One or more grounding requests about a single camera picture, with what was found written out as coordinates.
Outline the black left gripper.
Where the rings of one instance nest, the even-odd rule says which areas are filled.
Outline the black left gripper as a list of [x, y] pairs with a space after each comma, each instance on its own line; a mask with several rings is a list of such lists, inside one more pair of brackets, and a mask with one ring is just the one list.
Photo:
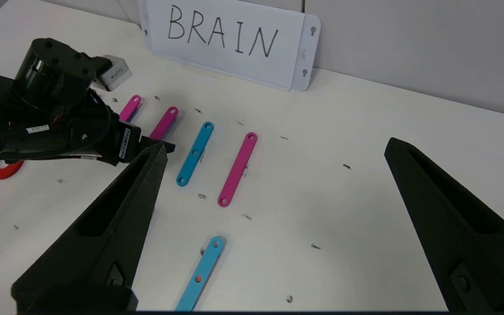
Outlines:
[[130, 163], [140, 152], [154, 145], [163, 145], [166, 153], [175, 151], [175, 144], [141, 136], [141, 129], [134, 124], [114, 119], [107, 127], [102, 138], [102, 161], [117, 166]]

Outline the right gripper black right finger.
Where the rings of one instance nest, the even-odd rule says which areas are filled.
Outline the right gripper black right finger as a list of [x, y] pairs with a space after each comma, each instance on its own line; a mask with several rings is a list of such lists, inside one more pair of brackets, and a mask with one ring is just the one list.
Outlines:
[[448, 311], [504, 313], [504, 219], [408, 142], [385, 159]]

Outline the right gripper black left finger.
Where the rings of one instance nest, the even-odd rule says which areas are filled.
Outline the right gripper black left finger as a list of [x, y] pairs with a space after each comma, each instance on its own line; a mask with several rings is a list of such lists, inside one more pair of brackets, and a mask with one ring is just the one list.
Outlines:
[[13, 283], [18, 313], [128, 313], [140, 256], [167, 166], [145, 149]]

